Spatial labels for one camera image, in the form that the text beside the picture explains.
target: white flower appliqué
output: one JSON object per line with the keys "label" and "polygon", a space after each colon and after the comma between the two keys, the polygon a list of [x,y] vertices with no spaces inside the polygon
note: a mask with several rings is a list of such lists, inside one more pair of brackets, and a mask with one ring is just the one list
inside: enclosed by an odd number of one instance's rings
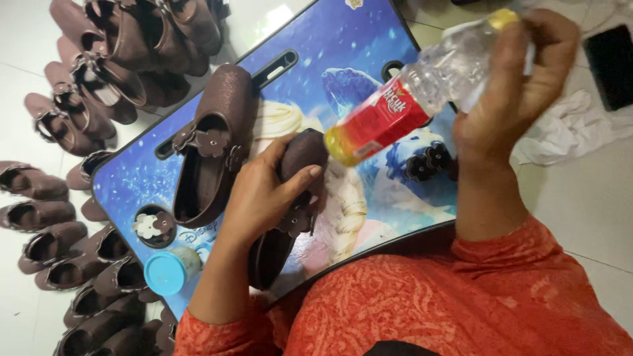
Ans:
{"label": "white flower appliqu\u00e9", "polygon": [[151,239],[154,236],[160,235],[160,230],[152,226],[156,220],[158,220],[158,218],[155,215],[139,214],[139,216],[136,217],[136,222],[132,224],[132,228],[140,237]]}

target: orange patterned shirt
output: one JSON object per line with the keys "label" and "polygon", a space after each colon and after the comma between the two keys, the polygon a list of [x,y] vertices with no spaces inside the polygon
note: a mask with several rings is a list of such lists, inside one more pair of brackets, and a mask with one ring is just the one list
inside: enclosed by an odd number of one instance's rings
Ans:
{"label": "orange patterned shirt", "polygon": [[633,355],[582,267],[533,217],[498,239],[458,238],[450,255],[345,265],[315,283],[292,325],[283,320],[253,307],[209,325],[185,311],[174,355],[363,355],[380,340],[443,356]]}

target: white cloth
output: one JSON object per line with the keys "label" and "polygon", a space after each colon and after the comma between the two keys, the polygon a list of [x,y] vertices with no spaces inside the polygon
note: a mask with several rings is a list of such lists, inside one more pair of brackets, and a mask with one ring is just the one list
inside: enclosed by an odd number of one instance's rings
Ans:
{"label": "white cloth", "polygon": [[552,165],[633,136],[633,117],[610,118],[600,107],[589,110],[590,104],[585,90],[562,99],[525,133],[512,155],[520,164]]}

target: blonde hair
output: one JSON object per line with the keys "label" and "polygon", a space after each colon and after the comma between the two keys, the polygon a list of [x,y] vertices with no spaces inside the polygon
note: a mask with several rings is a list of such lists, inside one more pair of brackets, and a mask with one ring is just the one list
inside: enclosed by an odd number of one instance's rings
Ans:
{"label": "blonde hair", "polygon": [[325,188],[328,196],[341,202],[342,217],[334,226],[337,236],[324,234],[324,241],[330,247],[329,258],[331,264],[337,264],[351,257],[358,231],[367,219],[367,204],[363,196],[358,173],[353,168],[342,166],[330,157],[325,171]]}
{"label": "blonde hair", "polygon": [[[295,103],[283,104],[262,101],[253,128],[254,139],[272,140],[307,128],[323,132],[318,118],[306,117]],[[358,173],[333,160],[328,161],[325,171],[325,188],[328,197],[341,202],[342,217],[334,226],[336,236],[323,234],[323,242],[329,247],[329,263],[336,264],[352,255],[358,231],[367,216],[367,204]]]}
{"label": "blonde hair", "polygon": [[275,139],[308,128],[323,132],[321,121],[318,118],[308,118],[303,115],[297,104],[264,100],[260,103],[257,112],[253,136],[255,140]]}

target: red bottle label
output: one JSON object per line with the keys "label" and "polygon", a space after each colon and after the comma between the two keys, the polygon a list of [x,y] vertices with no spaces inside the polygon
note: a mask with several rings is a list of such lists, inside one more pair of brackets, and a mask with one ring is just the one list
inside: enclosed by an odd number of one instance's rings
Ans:
{"label": "red bottle label", "polygon": [[341,124],[355,156],[369,157],[429,121],[399,79],[387,82]]}

